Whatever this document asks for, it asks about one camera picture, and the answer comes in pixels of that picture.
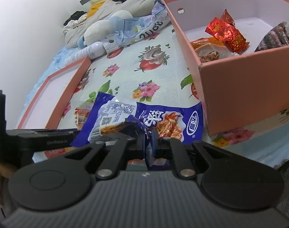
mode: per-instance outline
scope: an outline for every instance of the bedding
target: bedding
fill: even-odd
[[[55,73],[56,71],[62,69],[65,67],[65,59],[68,58],[71,55],[74,55],[77,51],[79,51],[79,48],[72,48],[72,49],[66,49],[65,47],[63,47],[58,54],[53,58],[51,64],[49,65],[48,69],[45,70],[45,72],[42,74],[42,76],[39,78],[38,82],[35,84],[35,86],[33,87],[33,89],[30,91],[30,93],[26,96],[26,101],[24,104],[24,109],[18,119],[17,125],[16,127],[19,125],[22,116],[24,115],[28,105],[30,104],[30,102],[32,101],[32,99],[34,98],[35,94],[37,93],[37,91],[39,90],[39,88],[42,86],[42,84],[44,83],[44,81],[46,80],[46,78],[48,76],[50,76],[51,74]]]
[[[152,59],[155,63],[149,64],[144,56],[152,51],[158,54]],[[137,89],[148,82],[160,88],[151,99],[144,101]],[[98,91],[116,95],[120,101],[143,101],[153,105],[191,107],[199,103],[171,24],[145,40],[95,59],[67,105],[58,128],[77,128],[78,108],[93,103]],[[215,136],[210,137],[205,130],[203,140],[278,168],[289,159],[289,109]],[[46,154],[39,153],[36,157],[40,161],[46,159]]]
[[[77,47],[77,40],[84,35],[86,29],[98,20],[108,18],[118,10],[129,11],[133,17],[142,17],[151,14],[155,0],[127,0],[124,3],[106,1],[100,9],[86,22],[65,35],[67,48]]]

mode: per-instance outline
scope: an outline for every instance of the open cardboard box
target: open cardboard box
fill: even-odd
[[[164,0],[202,102],[209,134],[258,122],[289,107],[289,46],[254,52],[265,34],[289,22],[289,0]],[[249,48],[201,63],[190,42],[227,9]]]
[[[67,104],[91,63],[88,57],[84,57],[51,74],[30,102],[18,128],[57,129]]]

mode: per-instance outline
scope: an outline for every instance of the light blue cloth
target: light blue cloth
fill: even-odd
[[[38,89],[42,86],[44,81],[48,76],[51,74],[55,73],[56,71],[62,69],[65,67],[65,59],[68,58],[69,56],[75,54],[77,51],[79,51],[79,48],[72,48],[72,49],[66,49],[63,47],[58,54],[53,58],[52,63],[49,65],[48,69],[45,70],[45,72],[42,74],[42,76],[39,78],[38,82],[35,84],[34,88],[31,90],[31,92],[26,96],[26,101],[24,104],[24,109],[22,114],[19,117],[18,123],[21,121],[22,116],[24,115],[28,105],[34,98],[35,94],[37,93]]]
[[[289,122],[259,137],[228,146],[226,150],[277,168],[284,163],[283,159],[289,159]]]

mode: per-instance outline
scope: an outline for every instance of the crumpled wrapper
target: crumpled wrapper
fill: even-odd
[[[289,45],[289,23],[281,22],[272,28],[259,43],[256,51],[279,48]]]

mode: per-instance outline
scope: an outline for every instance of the food package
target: food package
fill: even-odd
[[[81,130],[83,125],[85,124],[87,118],[89,117],[89,113],[91,112],[93,107],[93,103],[84,103],[82,107],[78,107],[75,110],[75,123],[78,130]]]
[[[272,28],[259,43],[255,51],[279,48],[289,45],[289,23],[281,22]]]
[[[148,130],[156,128],[161,137],[176,138],[184,144],[200,140],[203,135],[201,103],[189,108],[178,108],[134,101],[120,102],[115,96],[99,92],[86,123],[71,146],[82,147],[115,132],[134,137],[133,131],[128,128],[130,115]]]
[[[232,52],[241,54],[248,48],[249,42],[246,42],[244,36],[235,28],[235,22],[227,9],[225,9],[220,19],[214,18],[209,23],[205,32],[222,41]]]
[[[45,154],[47,159],[51,159],[53,157],[68,153],[68,152],[73,151],[73,150],[75,150],[74,147],[66,147],[66,148],[60,148],[60,149],[45,151],[44,154]]]
[[[228,50],[228,48],[214,37],[200,38],[190,42],[201,63],[206,63],[218,59],[237,55]]]

